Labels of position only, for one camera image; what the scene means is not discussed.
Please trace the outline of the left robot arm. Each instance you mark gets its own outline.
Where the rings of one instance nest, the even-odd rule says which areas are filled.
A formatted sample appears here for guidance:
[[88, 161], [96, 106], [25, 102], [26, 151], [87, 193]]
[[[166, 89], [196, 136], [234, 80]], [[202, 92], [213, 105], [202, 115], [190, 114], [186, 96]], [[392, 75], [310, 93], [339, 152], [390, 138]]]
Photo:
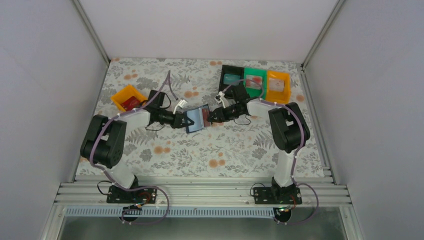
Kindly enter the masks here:
[[168, 125], [173, 129], [188, 128], [197, 123], [186, 113], [164, 108], [165, 96], [164, 92], [151, 90], [147, 100], [123, 113], [111, 118], [101, 114], [92, 117], [80, 147], [80, 155], [88, 159], [92, 167], [104, 172], [117, 188], [127, 192], [135, 190], [135, 175], [120, 163], [127, 132], [153, 123]]

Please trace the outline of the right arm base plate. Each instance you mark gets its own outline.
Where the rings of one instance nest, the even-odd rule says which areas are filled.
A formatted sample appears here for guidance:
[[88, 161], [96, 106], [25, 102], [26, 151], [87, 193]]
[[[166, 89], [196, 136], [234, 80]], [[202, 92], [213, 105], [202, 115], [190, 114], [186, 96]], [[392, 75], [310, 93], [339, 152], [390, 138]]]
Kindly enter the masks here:
[[254, 203], [256, 205], [301, 205], [302, 194], [298, 187], [254, 187]]

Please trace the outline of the blue leather card holder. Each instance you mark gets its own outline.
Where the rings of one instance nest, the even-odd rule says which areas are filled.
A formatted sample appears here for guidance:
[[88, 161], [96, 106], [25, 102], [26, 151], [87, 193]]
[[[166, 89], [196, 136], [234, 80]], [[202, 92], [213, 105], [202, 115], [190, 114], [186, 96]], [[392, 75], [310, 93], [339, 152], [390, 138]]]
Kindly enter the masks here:
[[185, 128], [187, 134], [198, 132], [205, 128], [203, 124], [202, 109], [209, 109], [209, 112], [210, 112], [209, 105], [204, 104], [197, 108], [187, 110], [183, 113], [195, 122], [194, 125]]

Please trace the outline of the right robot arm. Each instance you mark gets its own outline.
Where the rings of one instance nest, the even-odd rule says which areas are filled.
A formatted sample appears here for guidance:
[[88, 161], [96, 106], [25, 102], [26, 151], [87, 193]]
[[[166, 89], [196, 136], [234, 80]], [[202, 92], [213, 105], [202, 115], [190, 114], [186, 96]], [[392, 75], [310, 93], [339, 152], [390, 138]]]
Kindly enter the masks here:
[[215, 101], [221, 106], [209, 114], [209, 121], [224, 123], [241, 115], [268, 118], [273, 142], [279, 150], [270, 192], [276, 199], [295, 195], [298, 154], [311, 136], [298, 104], [280, 104], [250, 97], [243, 85], [232, 86], [231, 90], [235, 103], [229, 104], [225, 92], [220, 91]]

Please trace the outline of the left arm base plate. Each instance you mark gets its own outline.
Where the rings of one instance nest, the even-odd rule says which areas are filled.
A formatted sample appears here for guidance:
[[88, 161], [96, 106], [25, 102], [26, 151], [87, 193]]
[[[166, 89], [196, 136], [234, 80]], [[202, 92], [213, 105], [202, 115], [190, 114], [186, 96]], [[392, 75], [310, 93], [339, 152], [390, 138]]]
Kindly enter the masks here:
[[157, 190], [143, 188], [138, 191], [125, 191], [119, 187], [111, 186], [108, 190], [106, 202], [108, 204], [154, 204]]

